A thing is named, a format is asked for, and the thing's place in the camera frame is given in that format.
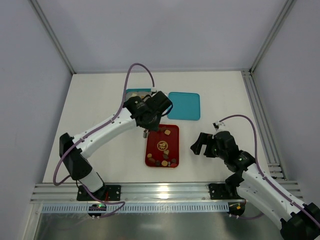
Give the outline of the teal tin lid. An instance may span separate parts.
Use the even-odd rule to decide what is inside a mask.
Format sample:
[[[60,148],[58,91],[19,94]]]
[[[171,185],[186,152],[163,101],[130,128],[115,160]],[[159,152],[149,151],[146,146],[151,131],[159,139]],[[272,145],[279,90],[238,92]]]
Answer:
[[[167,117],[171,120],[198,121],[201,118],[200,95],[192,92],[170,92],[173,108]]]

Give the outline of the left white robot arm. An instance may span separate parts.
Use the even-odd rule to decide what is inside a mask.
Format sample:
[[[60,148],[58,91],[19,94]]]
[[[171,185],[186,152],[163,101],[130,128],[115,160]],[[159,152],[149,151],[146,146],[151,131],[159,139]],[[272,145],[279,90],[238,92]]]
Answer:
[[[88,159],[91,155],[118,135],[140,127],[146,132],[159,129],[161,118],[173,108],[173,103],[162,91],[153,92],[144,98],[129,97],[120,109],[95,127],[75,136],[64,133],[59,138],[60,163],[68,176],[80,182],[78,201],[103,201],[108,187],[93,169]]]

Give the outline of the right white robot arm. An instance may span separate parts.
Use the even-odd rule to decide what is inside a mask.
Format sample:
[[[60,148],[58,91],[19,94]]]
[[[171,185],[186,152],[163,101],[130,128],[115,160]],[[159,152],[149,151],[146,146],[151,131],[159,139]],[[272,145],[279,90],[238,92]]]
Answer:
[[[207,158],[223,160],[232,172],[225,180],[228,190],[248,200],[279,229],[285,240],[315,240],[320,235],[320,209],[313,202],[306,204],[284,189],[262,170],[255,158],[240,150],[228,131],[200,133],[190,147],[199,155],[205,146]]]

